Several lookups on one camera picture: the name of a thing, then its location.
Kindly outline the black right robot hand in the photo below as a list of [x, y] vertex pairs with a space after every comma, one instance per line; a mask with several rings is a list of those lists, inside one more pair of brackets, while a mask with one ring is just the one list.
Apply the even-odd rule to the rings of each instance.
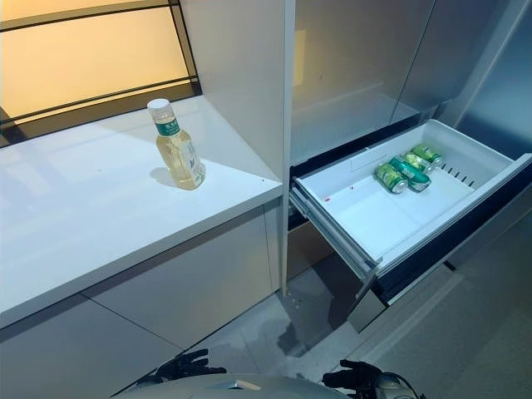
[[342, 370], [325, 373], [322, 383], [331, 388], [347, 388], [351, 390], [373, 388], [382, 370], [367, 362], [354, 362], [342, 359], [339, 363]]

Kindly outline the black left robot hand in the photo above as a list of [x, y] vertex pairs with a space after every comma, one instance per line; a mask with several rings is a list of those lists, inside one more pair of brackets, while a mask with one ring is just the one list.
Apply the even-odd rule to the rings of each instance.
[[210, 367], [208, 355], [207, 348], [180, 354], [159, 366], [155, 376], [160, 382], [168, 382], [186, 377], [227, 373], [224, 367]]

